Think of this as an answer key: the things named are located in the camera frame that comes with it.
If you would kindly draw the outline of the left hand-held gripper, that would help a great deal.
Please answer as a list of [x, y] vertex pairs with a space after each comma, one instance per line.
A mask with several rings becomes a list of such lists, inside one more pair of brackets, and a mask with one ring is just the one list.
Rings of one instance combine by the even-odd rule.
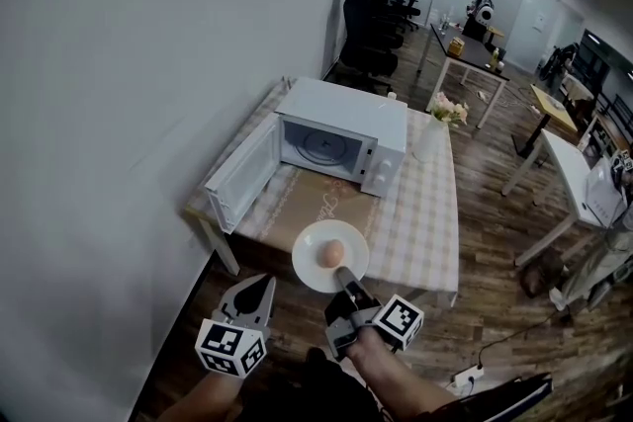
[[267, 355], [276, 278], [256, 275], [229, 288], [220, 303], [223, 319], [204, 319], [195, 351], [211, 372], [246, 379]]

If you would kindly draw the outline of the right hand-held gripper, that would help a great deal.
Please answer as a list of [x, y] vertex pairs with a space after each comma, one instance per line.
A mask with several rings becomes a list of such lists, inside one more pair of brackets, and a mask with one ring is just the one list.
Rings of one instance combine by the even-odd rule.
[[422, 327], [424, 312], [399, 295], [381, 303], [370, 296], [352, 271], [338, 267], [334, 272], [342, 292], [325, 309], [325, 336], [336, 362], [347, 356], [347, 349], [358, 340], [361, 328], [378, 332], [392, 353], [404, 351]]

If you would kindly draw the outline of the brown egg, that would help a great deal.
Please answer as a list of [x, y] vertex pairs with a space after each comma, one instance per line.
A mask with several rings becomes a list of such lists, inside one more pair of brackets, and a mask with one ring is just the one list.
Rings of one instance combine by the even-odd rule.
[[329, 240], [321, 248], [318, 262], [325, 269], [334, 269], [343, 261], [344, 253], [344, 245], [340, 240]]

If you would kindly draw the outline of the white round plate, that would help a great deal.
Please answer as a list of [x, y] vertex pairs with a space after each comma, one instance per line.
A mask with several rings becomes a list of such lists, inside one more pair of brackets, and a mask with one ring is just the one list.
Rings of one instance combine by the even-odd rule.
[[344, 259], [338, 267], [349, 268], [361, 280], [369, 265], [369, 247], [364, 236], [354, 226], [335, 219], [312, 223], [297, 237], [292, 249], [292, 262], [299, 279], [307, 287], [323, 294], [341, 291], [334, 277], [338, 267], [325, 269], [318, 262], [321, 248], [332, 239], [340, 240], [345, 249]]

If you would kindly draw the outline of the white microwave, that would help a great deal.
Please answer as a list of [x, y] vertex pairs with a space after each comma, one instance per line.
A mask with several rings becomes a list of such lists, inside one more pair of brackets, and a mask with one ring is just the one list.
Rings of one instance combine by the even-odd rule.
[[282, 163], [356, 183], [383, 198], [407, 152], [407, 104], [299, 78], [205, 185], [233, 233]]

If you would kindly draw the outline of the person's right forearm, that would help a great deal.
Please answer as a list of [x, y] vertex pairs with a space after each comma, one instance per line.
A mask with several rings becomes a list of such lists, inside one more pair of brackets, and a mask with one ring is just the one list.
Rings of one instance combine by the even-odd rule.
[[457, 400], [450, 391], [418, 377], [392, 354], [374, 327], [362, 327], [347, 357], [398, 422], [412, 422], [422, 413], [432, 413]]

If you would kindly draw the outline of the person's left forearm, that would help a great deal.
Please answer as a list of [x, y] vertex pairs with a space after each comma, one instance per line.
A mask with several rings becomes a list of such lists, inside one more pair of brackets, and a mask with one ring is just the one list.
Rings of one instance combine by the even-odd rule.
[[242, 386], [239, 377], [209, 372], [156, 422], [225, 422]]

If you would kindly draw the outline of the brown placemat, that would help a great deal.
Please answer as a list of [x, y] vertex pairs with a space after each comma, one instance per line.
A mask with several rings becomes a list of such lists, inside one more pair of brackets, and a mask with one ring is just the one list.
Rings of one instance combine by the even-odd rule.
[[339, 178], [283, 165], [241, 220], [235, 232], [291, 252], [299, 234], [314, 222], [336, 219], [370, 237], [381, 199]]

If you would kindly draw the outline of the white vase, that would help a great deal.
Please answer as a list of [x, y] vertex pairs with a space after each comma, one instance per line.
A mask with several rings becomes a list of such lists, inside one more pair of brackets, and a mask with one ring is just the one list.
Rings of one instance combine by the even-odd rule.
[[448, 132], [448, 124], [430, 117], [413, 148], [413, 156], [420, 163], [433, 159]]

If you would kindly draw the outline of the brown bag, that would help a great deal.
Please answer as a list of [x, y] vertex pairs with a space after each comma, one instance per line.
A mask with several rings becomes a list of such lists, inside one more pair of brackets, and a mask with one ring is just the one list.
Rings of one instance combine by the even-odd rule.
[[526, 296], [536, 298], [555, 288], [563, 278], [564, 262], [557, 253], [545, 253], [522, 271], [519, 284]]

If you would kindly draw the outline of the pink flower bunch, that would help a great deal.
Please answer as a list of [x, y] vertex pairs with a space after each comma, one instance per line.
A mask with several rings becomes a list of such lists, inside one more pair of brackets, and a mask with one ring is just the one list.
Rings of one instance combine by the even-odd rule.
[[433, 131], [445, 127], [467, 124], [469, 106], [466, 103], [454, 103], [443, 92], [438, 92], [431, 101], [429, 110], [431, 120], [428, 127]]

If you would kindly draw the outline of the black chest-mounted panel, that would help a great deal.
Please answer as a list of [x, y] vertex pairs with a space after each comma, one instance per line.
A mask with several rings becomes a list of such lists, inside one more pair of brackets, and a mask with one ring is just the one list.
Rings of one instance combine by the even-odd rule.
[[460, 402], [457, 422], [511, 422], [553, 391], [549, 373], [515, 379]]

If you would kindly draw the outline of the black-topped white-legged table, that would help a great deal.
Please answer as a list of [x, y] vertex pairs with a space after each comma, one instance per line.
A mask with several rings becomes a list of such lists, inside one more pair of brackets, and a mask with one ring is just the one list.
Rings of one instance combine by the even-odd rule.
[[[488, 52], [482, 42], [466, 37], [452, 27], [449, 27], [445, 31], [445, 33], [442, 33], [442, 31], [434, 24], [430, 24], [429, 27], [429, 34], [424, 43], [423, 51], [416, 70], [417, 77], [421, 78], [423, 75], [423, 69], [426, 64], [429, 50], [433, 43], [437, 43], [439, 45], [442, 53], [442, 60], [439, 77], [437, 78], [432, 88], [432, 92], [429, 96], [424, 110], [426, 112], [430, 111], [435, 96], [441, 89], [449, 67], [451, 65], [456, 65], [463, 68], [466, 71], [466, 74], [473, 72], [491, 78], [497, 83], [497, 87], [492, 94], [490, 100], [488, 101], [486, 109], [480, 117], [479, 122], [476, 124], [476, 129], [482, 129], [486, 121], [488, 120], [494, 106], [496, 105], [501, 92], [504, 90], [505, 86], [509, 82], [509, 78], [503, 71], [497, 72], [492, 68], [492, 55]], [[464, 42], [463, 49], [459, 55], [455, 55], [449, 52], [449, 45], [454, 38], [458, 38]]]

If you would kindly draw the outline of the white box appliance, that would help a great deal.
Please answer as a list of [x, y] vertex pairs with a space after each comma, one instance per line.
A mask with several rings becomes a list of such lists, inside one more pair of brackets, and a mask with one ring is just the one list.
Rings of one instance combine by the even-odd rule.
[[605, 228], [626, 210], [624, 194], [616, 189], [611, 162], [605, 157], [596, 162], [585, 179], [584, 204]]

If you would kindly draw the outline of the table with light cloth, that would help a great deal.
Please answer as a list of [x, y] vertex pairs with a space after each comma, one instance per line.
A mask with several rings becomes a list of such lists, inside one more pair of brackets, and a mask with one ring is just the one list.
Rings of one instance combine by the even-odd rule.
[[578, 78], [570, 73], [566, 73], [562, 86], [564, 87], [568, 101], [587, 101], [590, 102], [594, 99], [594, 94], [591, 92]]

